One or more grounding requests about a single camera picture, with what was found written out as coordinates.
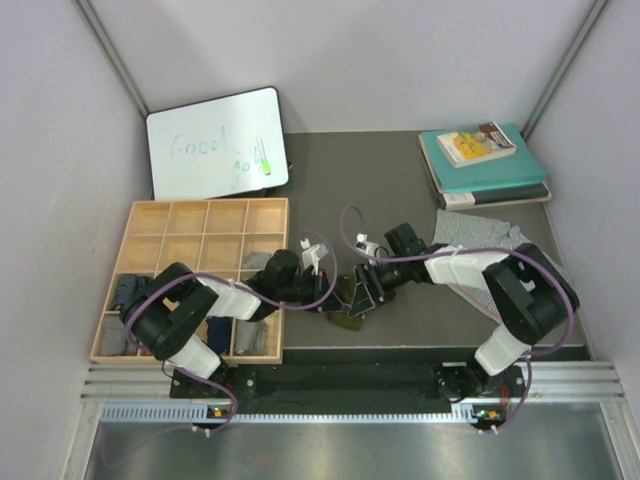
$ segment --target gray floor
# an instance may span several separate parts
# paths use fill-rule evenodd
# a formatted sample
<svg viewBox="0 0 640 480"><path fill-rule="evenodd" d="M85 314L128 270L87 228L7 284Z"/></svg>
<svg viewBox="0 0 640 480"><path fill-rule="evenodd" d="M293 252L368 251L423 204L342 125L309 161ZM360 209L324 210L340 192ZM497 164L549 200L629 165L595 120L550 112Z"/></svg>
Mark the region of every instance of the gray floor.
<svg viewBox="0 0 640 480"><path fill-rule="evenodd" d="M109 424L103 437L106 458L117 462L166 427ZM622 478L597 405L527 405L497 437L480 437L470 428L238 425L209 441L178 431L153 441L116 469L105 469L94 459L86 479Z"/></svg>
<svg viewBox="0 0 640 480"><path fill-rule="evenodd" d="M314 133L286 136L293 163L289 183L276 195L290 199L290 248L298 248L306 228L326 234L336 249L341 273L359 259L340 239L338 222L347 204L366 215L372 240L384 243L387 230L409 222L427 244L435 228L436 203L431 196L418 147L417 132ZM476 209L469 213L519 225L523 233L558 260L549 223L540 204ZM353 219L350 232L358 225ZM411 284L394 303L367 315L359 332L350 332L305 312L285 315L285 347L477 346L495 323L445 286ZM552 332L542 344L557 341ZM584 345L578 326L570 344Z"/></svg>

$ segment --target book stack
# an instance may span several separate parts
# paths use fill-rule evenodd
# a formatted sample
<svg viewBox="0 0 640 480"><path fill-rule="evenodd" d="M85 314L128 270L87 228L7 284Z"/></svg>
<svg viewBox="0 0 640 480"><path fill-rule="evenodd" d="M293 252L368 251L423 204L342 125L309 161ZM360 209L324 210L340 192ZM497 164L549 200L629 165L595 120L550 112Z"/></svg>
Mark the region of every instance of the book stack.
<svg viewBox="0 0 640 480"><path fill-rule="evenodd" d="M507 156L454 166L445 155L442 138L451 139L452 130L419 135L425 168L440 207L461 210L474 207L545 202L551 199L546 181L548 173L527 148L518 127L500 126L513 148Z"/></svg>

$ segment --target whiteboard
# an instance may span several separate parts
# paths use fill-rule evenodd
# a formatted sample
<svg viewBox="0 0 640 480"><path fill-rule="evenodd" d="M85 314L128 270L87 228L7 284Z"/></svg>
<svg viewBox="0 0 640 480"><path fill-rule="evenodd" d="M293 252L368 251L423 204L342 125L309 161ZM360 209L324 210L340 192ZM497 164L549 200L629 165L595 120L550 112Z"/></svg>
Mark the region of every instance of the whiteboard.
<svg viewBox="0 0 640 480"><path fill-rule="evenodd" d="M289 180L273 87L147 117L156 200L222 197Z"/></svg>

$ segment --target book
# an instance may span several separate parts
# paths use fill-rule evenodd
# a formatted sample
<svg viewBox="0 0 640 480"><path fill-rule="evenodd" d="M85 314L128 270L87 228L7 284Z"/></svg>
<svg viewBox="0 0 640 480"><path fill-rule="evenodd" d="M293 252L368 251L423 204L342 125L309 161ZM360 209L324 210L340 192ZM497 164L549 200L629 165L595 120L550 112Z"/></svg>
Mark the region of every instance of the book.
<svg viewBox="0 0 640 480"><path fill-rule="evenodd" d="M547 171L527 148L515 124L501 125L516 145L513 155L465 168L455 168L437 144L438 135L450 130L424 132L419 135L420 146L433 169L434 178L448 193L478 192L497 188L535 185L547 181Z"/></svg>
<svg viewBox="0 0 640 480"><path fill-rule="evenodd" d="M451 193L443 190L434 174L425 149L425 172L432 186L438 206L443 210L466 210L470 208L515 205L520 203L547 202L552 194L546 183L520 185L515 187L480 190L477 192Z"/></svg>
<svg viewBox="0 0 640 480"><path fill-rule="evenodd" d="M436 142L456 168L513 155L517 149L495 122L443 133Z"/></svg>

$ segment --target teal binder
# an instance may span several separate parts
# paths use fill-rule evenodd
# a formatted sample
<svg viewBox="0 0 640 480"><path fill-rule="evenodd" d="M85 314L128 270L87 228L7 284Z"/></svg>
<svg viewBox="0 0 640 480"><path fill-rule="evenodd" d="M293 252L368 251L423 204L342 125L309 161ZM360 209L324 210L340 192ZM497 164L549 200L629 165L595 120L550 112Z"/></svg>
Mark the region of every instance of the teal binder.
<svg viewBox="0 0 640 480"><path fill-rule="evenodd" d="M533 185L547 180L548 173L534 158L518 131L509 123L500 125L504 133L516 146L516 153L497 160L455 168L436 143L436 137L452 130L424 132L420 134L431 166L438 176L443 190L450 193L478 192L496 188Z"/></svg>

